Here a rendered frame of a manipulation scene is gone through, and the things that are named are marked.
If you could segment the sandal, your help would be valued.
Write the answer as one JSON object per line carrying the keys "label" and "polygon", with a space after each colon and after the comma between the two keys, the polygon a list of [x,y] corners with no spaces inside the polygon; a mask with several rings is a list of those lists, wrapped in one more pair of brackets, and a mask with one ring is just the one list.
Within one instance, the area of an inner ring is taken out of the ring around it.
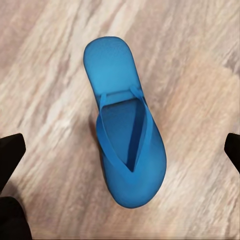
{"label": "sandal", "polygon": [[85,47],[83,65],[98,107],[95,127],[109,191],[122,207],[140,208],[159,191],[167,155],[131,49],[120,37],[99,37]]}

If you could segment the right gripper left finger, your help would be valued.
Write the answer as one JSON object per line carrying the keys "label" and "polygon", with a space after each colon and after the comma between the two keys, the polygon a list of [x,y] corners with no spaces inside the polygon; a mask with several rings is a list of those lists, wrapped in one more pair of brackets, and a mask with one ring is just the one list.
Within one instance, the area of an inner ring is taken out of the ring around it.
{"label": "right gripper left finger", "polygon": [[0,193],[26,152],[21,133],[0,138]]}

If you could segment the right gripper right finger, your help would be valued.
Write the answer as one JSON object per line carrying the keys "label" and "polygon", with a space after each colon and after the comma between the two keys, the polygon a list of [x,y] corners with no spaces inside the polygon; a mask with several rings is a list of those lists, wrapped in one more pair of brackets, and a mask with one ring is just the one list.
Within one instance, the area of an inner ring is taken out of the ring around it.
{"label": "right gripper right finger", "polygon": [[240,135],[228,133],[225,140],[224,151],[240,173]]}

